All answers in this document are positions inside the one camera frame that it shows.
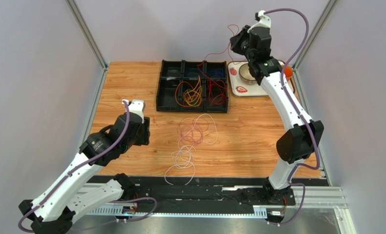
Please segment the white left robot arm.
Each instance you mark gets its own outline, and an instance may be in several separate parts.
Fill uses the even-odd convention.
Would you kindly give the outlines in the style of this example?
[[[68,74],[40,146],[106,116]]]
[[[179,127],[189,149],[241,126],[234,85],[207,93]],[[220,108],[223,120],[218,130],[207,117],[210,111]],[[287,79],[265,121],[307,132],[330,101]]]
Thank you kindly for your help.
[[[115,200],[135,201],[135,185],[125,174],[117,174],[101,187],[83,195],[85,183],[133,145],[149,144],[149,118],[143,104],[133,101],[115,124],[91,134],[80,146],[68,168],[39,197],[24,200],[19,209],[19,229],[35,234],[65,234],[90,211]]]

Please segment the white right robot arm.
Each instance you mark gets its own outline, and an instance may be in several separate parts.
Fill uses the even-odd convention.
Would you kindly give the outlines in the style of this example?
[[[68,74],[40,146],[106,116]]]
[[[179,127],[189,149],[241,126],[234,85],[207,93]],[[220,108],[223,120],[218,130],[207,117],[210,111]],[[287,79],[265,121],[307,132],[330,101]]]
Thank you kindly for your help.
[[[270,29],[246,25],[230,38],[231,50],[243,55],[249,73],[271,98],[283,122],[285,133],[276,143],[279,160],[264,184],[263,198],[276,204],[290,191],[290,181],[298,167],[315,152],[324,131],[303,109],[282,74],[283,66],[270,55]]]

